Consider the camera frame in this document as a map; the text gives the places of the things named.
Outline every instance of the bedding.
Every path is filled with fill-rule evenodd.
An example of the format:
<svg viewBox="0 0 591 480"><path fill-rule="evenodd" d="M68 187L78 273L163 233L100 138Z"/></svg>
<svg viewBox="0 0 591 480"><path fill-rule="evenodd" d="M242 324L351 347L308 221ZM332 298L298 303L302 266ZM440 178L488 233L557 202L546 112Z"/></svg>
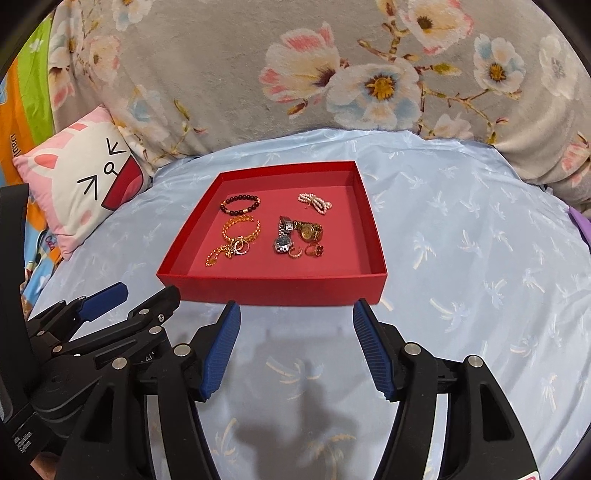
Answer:
<svg viewBox="0 0 591 480"><path fill-rule="evenodd" d="M53 135L47 56L51 17L25 43L0 81L0 187L22 183L12 159ZM43 211L31 196L25 224L25 282L22 309L29 313L41 289L61 261L55 236L47 229Z"/></svg>
<svg viewBox="0 0 591 480"><path fill-rule="evenodd" d="M34 312L123 281L128 301L79 333L123 320L162 287L155 272L219 172L338 159L357 162L381 237L389 276L378 318L435 356L481 355L541 478L551 478L591 421L591 255L566 204L523 183L483 144L321 129L180 160L62 263ZM187 342L222 309L181 302L166 325L171 342ZM152 400L162 480L169 477ZM223 480L360 480L378 466L396 406L374 387L352 308L243 306L222 386L198 409ZM440 397L427 480L437 478L445 409Z"/></svg>
<svg viewBox="0 0 591 480"><path fill-rule="evenodd" d="M66 260L149 182L103 106L13 163L30 185Z"/></svg>
<svg viewBox="0 0 591 480"><path fill-rule="evenodd" d="M408 129L494 144L522 179L591 199L591 79L531 0L66 1L49 68L58 129L104 103L153 171L318 127Z"/></svg>

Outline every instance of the cartoon face pillow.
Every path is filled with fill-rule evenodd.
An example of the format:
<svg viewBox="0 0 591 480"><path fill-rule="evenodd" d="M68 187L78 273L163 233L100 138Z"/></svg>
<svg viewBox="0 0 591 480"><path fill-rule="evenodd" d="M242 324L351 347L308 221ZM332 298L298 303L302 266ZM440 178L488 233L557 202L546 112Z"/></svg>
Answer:
<svg viewBox="0 0 591 480"><path fill-rule="evenodd" d="M13 162L65 259L149 180L102 106Z"/></svg>

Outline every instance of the colorful blanket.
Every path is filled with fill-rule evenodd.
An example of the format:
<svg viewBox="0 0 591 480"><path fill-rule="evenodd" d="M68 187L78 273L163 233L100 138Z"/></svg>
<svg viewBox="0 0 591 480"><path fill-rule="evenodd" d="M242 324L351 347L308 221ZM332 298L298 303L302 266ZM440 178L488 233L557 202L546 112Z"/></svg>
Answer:
<svg viewBox="0 0 591 480"><path fill-rule="evenodd" d="M23 183L12 159L53 135L47 84L51 21L48 17L38 26L0 82L0 187ZM25 318L60 261L56 239L31 197L25 227L25 282L21 286Z"/></svg>

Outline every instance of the black beaded bracelet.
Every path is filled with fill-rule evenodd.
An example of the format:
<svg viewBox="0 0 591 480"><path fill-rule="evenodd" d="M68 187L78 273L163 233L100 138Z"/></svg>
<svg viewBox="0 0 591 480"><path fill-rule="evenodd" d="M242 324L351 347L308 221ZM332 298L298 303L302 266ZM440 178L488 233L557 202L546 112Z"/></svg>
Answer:
<svg viewBox="0 0 591 480"><path fill-rule="evenodd" d="M242 210L228 210L226 208L226 205L228 203L232 203L237 200L252 200L254 203L250 207L244 208ZM244 215L245 213L250 213L253 210L255 210L260 204L261 204L261 199L259 197L257 197L256 195L241 194L241 195L236 195L234 197L230 197L230 198L224 200L220 204L220 210L223 211L224 213L227 213L228 215L232 215L232 216Z"/></svg>

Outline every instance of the red box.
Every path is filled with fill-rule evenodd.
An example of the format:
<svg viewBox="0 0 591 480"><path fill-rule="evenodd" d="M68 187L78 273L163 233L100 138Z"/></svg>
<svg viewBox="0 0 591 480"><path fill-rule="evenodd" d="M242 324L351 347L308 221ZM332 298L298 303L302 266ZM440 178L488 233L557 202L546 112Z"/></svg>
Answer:
<svg viewBox="0 0 591 480"><path fill-rule="evenodd" d="M205 260L223 245L222 227L230 216L220 203L241 193L258 195L261 205L252 216L261 223L259 237L246 255L222 255L212 267ZM333 207L320 215L298 201L314 193ZM252 202L240 201L230 209ZM279 217L320 223L324 233L321 257L294 260L273 248ZM241 222L228 235L247 235L252 222ZM297 246L307 244L293 232ZM243 305L352 305L359 298L379 302L386 263L378 230L359 170L353 161L302 163L249 168L220 173L178 233L157 273L165 285L175 285L183 300Z"/></svg>

